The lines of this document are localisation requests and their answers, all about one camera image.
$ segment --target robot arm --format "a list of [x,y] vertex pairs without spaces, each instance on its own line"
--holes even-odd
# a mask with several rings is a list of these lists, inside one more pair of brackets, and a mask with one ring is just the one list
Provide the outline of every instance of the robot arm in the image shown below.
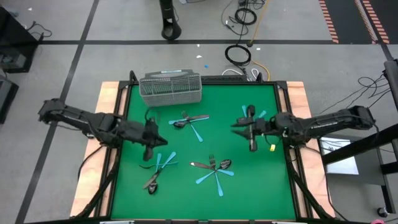
[[118,147],[121,140],[138,142],[146,146],[144,160],[153,156],[153,148],[168,142],[159,136],[159,127],[154,118],[146,119],[145,125],[137,121],[126,121],[109,113],[90,113],[65,105],[59,99],[44,101],[39,111],[39,121],[48,124],[62,121],[82,131],[86,136],[94,136],[101,144]]
[[363,106],[354,106],[339,110],[336,113],[317,116],[314,118],[296,118],[291,113],[279,113],[270,121],[254,119],[255,108],[247,108],[247,118],[239,118],[232,127],[246,126],[244,131],[233,130],[234,133],[250,140],[250,151],[257,150],[255,137],[258,135],[282,136],[292,146],[299,146],[311,138],[318,138],[328,133],[346,128],[370,129],[375,120],[369,109]]

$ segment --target black cabinet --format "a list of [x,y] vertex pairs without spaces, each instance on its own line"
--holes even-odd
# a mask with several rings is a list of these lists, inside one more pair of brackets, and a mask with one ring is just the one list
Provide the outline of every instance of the black cabinet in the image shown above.
[[28,72],[39,41],[0,7],[0,68],[7,73]]

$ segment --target gray floor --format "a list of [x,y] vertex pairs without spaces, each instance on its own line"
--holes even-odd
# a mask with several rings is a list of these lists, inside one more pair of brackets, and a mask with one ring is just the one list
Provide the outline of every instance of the gray floor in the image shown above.
[[[53,31],[49,40],[79,40],[93,0],[9,0],[0,1],[20,10],[19,21],[33,20]],[[181,39],[236,39],[221,26],[224,0],[207,0],[181,5],[174,1],[183,27]],[[224,15],[226,19],[236,3]],[[88,34],[90,40],[160,40],[160,10],[157,1],[100,0]],[[330,40],[317,0],[271,0],[261,21],[259,39]],[[127,80],[130,70],[138,78],[147,72],[191,68],[202,75],[220,75],[233,68],[224,57],[227,45],[86,45],[84,46],[67,103],[94,111],[103,81]],[[68,75],[76,45],[42,45],[29,73],[10,74],[19,86],[6,123],[0,126],[0,223],[14,223],[29,184],[48,126],[37,121],[43,100],[59,97]],[[389,46],[398,57],[398,46]],[[378,45],[255,45],[254,60],[271,71],[271,80],[303,81],[313,114],[360,88],[359,77],[378,78],[385,56]],[[241,52],[231,52],[243,58]],[[249,65],[248,69],[258,68]],[[365,94],[356,104],[368,106],[374,99]],[[350,101],[334,109],[345,108]],[[396,123],[394,102],[386,95],[372,113],[380,128]],[[345,130],[341,133],[367,136],[370,131]],[[83,159],[86,138],[80,133],[58,128],[35,191],[26,222],[68,218],[76,173]],[[392,154],[382,152],[385,162]],[[346,218],[369,222],[383,206],[379,187],[330,177],[333,203]],[[398,176],[389,177],[398,207]]]

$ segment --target orange striped tape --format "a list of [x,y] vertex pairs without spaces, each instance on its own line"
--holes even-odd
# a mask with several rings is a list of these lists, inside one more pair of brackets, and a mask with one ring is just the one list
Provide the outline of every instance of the orange striped tape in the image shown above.
[[363,14],[363,11],[361,10],[361,6],[359,5],[359,2],[358,2],[358,1],[360,1],[360,0],[354,0],[354,1],[355,1],[355,5],[356,5],[356,7],[357,7],[357,9],[358,9],[358,11],[359,11],[359,14],[360,14],[361,17],[362,17],[362,21],[363,21],[363,23],[365,24],[366,29],[368,30],[369,35],[371,36],[372,44],[375,44],[375,43],[376,43],[376,37],[373,35],[372,30],[371,30],[371,28],[369,27],[368,21],[366,20],[366,16]]
[[335,27],[333,25],[333,22],[331,21],[329,11],[328,11],[328,8],[326,7],[325,1],[319,0],[319,5],[321,6],[323,17],[325,18],[326,24],[328,26],[328,30],[329,30],[329,33],[331,36],[331,41],[338,44],[337,33],[336,33]]
[[365,5],[365,10],[367,10],[369,15],[371,16],[374,25],[376,26],[377,30],[375,30],[375,32],[378,32],[380,34],[380,37],[384,43],[390,44],[390,40],[387,36],[387,33],[384,30],[383,26],[381,25],[381,22],[377,17],[376,12],[374,12],[371,2],[369,0],[363,0],[363,3]]

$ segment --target wooden table edge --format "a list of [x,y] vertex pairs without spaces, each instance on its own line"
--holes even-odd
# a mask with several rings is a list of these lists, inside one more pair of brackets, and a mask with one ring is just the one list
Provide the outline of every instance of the wooden table edge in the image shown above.
[[[103,82],[101,91],[99,93],[98,102],[96,106],[96,113],[113,113],[114,106],[116,103],[116,95],[118,93],[119,82]],[[310,118],[311,112],[308,105],[307,95],[305,93],[303,82],[287,82],[288,93],[290,98],[290,104],[292,106],[293,114],[300,118]],[[123,113],[124,105],[126,102],[126,93],[124,90],[122,93],[121,108],[119,114]],[[280,102],[282,104],[282,110],[286,109],[284,104],[283,92],[279,91]],[[312,139],[307,144],[309,147],[319,150],[316,139]],[[86,147],[85,157],[92,153],[98,148],[99,143],[95,139],[89,139]],[[114,158],[115,150],[112,151],[111,158]],[[303,160],[305,180],[307,187],[316,198],[318,203],[323,209],[331,216],[335,216],[335,213],[328,202],[327,188],[326,188],[326,177],[323,170],[322,159],[320,154],[317,154],[311,150],[302,149],[301,156]],[[86,204],[94,196],[100,185],[100,178],[103,169],[105,158],[105,150],[95,154],[90,160],[88,160],[85,166],[81,170],[80,179],[76,187],[76,194],[73,200],[72,209],[70,216],[79,214]],[[298,204],[300,207],[300,214],[302,217],[306,217],[305,205],[301,190],[296,186]],[[103,196],[103,204],[101,206],[100,215],[106,215],[106,208],[109,199],[109,187]]]

